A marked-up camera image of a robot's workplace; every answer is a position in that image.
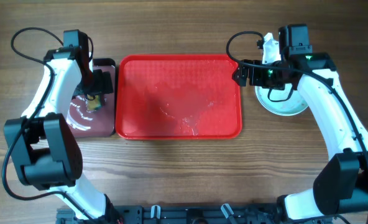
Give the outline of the green yellow sponge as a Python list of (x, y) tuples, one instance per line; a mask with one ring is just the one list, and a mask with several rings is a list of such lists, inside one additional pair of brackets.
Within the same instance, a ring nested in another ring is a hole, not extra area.
[(86, 107), (88, 111), (99, 110), (103, 103), (99, 95), (85, 95), (86, 96)]

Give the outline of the light blue plate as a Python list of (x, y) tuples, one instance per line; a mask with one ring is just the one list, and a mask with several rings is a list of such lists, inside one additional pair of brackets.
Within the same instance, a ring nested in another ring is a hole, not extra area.
[(255, 87), (255, 95), (260, 104), (269, 112), (280, 116), (294, 116), (308, 108), (307, 102), (293, 90), (291, 84), (286, 84), (283, 90)]

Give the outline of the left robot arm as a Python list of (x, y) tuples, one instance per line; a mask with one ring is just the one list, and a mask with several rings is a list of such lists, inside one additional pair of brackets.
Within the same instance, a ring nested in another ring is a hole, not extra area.
[(41, 63), (45, 72), (31, 104), (4, 125), (4, 190), (22, 201), (55, 195), (82, 222), (117, 223), (108, 196), (84, 175), (81, 150), (66, 122), (76, 89), (91, 89), (95, 76), (105, 74), (90, 69), (89, 52), (80, 46), (49, 50)]

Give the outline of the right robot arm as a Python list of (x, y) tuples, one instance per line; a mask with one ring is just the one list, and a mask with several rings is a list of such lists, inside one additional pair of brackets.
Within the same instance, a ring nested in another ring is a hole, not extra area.
[(292, 84), (313, 113), (328, 150), (329, 161), (311, 189), (278, 198), (276, 221), (368, 213), (368, 132), (346, 98), (330, 56), (307, 53), (267, 64), (238, 63), (240, 74), (233, 79), (240, 86), (277, 89)]

